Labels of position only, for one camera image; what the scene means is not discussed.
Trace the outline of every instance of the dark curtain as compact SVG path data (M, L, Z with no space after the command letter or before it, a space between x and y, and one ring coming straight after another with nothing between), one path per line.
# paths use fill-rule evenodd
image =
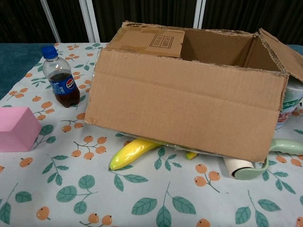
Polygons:
M202 28L256 32L303 45L302 0L206 0Z
M62 43L89 41L78 0L47 0Z
M0 0L0 43L54 43L38 0Z
M196 0L93 0L101 42L109 42L122 22L193 27Z

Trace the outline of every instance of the pepsi logo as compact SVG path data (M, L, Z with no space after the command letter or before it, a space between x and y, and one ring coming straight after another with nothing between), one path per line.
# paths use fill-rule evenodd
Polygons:
M69 79L67 82L66 82L66 87L68 89L72 89L75 85L75 81L73 79Z

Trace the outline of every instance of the paper roll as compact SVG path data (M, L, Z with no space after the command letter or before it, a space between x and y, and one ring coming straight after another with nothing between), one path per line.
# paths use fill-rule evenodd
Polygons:
M223 159L224 159L226 168L228 170L228 174L232 178L235 178L234 175L235 175L236 171L239 169L254 168L253 164L249 161L235 159L235 158L229 158L229 157L224 157Z

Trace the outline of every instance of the blue bottle cap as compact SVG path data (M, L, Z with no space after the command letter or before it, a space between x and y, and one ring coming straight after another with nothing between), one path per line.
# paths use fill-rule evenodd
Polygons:
M58 56L58 53L54 46L45 46L42 47L42 55L45 59L53 59Z

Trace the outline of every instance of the green handle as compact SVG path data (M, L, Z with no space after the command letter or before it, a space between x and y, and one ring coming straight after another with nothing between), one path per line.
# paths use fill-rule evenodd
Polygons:
M303 143L295 140L285 139L272 139L270 145L270 151L280 151L282 153L288 153L292 155L303 155ZM261 175L267 170L269 165L268 157L265 159L265 163L260 169L243 168L235 172L234 177L239 180L250 180Z

